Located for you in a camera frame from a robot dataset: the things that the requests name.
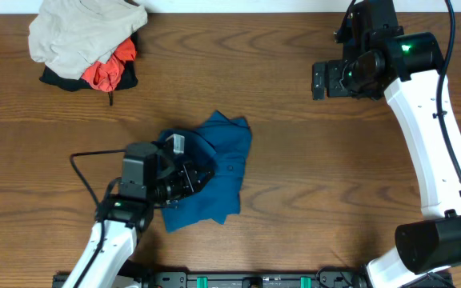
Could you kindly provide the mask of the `teal blue t-shirt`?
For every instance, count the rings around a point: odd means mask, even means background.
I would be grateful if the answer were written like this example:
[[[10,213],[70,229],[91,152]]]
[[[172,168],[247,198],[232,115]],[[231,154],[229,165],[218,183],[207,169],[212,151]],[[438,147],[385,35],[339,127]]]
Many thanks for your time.
[[[228,118],[216,110],[198,128],[163,130],[158,140],[163,142],[172,134],[185,137],[185,154],[195,164],[211,167],[214,177],[202,191],[162,211],[166,231],[173,233],[204,220],[222,225],[229,215],[239,214],[239,193],[252,142],[247,120]]]

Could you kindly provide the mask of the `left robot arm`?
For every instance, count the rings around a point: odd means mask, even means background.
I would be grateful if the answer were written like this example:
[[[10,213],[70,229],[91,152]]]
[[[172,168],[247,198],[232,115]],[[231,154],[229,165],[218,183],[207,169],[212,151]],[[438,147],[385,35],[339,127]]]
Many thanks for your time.
[[[111,180],[98,199],[74,159],[117,153],[123,154],[122,175]],[[70,156],[70,164],[94,199],[96,210],[89,242],[63,283],[65,287],[113,286],[139,237],[150,226],[154,211],[172,208],[201,192],[214,177],[212,167],[195,164],[184,154],[184,145],[173,139],[76,153]]]

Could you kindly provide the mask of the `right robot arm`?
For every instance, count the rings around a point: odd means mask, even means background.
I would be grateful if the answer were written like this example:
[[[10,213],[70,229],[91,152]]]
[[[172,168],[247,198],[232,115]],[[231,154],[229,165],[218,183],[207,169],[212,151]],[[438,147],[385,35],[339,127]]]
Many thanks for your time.
[[[461,133],[447,69],[429,32],[406,34],[390,0],[351,2],[334,34],[339,60],[312,67],[313,98],[384,99],[415,168],[423,220],[398,226],[395,246],[358,271],[320,271],[321,287],[449,287],[461,265]]]

